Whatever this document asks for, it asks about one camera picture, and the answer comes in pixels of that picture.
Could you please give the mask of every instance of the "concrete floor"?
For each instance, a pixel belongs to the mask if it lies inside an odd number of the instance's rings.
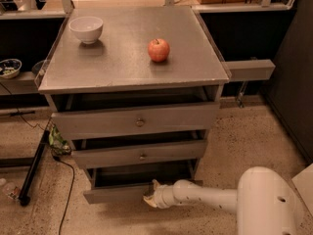
[[[50,114],[41,108],[24,118],[32,125],[45,127]],[[20,117],[0,117],[0,130],[0,159],[33,156],[43,132]],[[237,188],[248,168],[261,165],[277,171],[294,189],[291,179],[307,167],[284,128],[261,100],[246,103],[243,109],[233,102],[223,102],[209,141],[197,172],[197,179],[203,180],[205,186]],[[237,234],[234,215],[203,205],[168,210],[155,210],[143,202],[88,205],[82,195],[90,188],[84,172],[70,156],[62,160],[74,166],[75,180],[61,234]],[[27,167],[0,169],[0,177],[20,186],[26,173]],[[1,234],[58,234],[71,179],[71,169],[55,162],[47,148],[29,191],[29,205],[21,207],[0,196]],[[298,235],[313,234],[313,218],[306,207],[304,211]]]

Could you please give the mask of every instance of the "red apple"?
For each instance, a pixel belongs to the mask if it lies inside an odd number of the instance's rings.
[[[169,45],[164,39],[156,38],[149,43],[148,54],[153,61],[162,62],[168,57]]]

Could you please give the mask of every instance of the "gray tabletop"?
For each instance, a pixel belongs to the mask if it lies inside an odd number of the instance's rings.
[[[74,9],[68,21],[104,21],[95,44],[81,43],[66,25],[39,87],[40,93],[83,93],[228,82],[193,10],[186,6]],[[167,61],[155,63],[148,43],[163,38]]]

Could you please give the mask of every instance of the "white bowl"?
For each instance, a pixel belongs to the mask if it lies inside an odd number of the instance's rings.
[[[6,59],[0,62],[0,77],[11,79],[20,74],[22,62],[18,59]]]
[[[92,44],[101,36],[104,22],[96,17],[80,17],[69,22],[70,31],[83,43]]]

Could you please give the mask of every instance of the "drawer knob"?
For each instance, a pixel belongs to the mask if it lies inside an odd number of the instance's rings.
[[[140,157],[139,157],[139,160],[140,160],[140,161],[143,161],[143,160],[146,159],[146,157],[147,157],[147,156],[146,156],[145,154],[141,154]]]
[[[145,121],[142,118],[138,118],[136,121],[137,127],[142,127],[145,125]]]

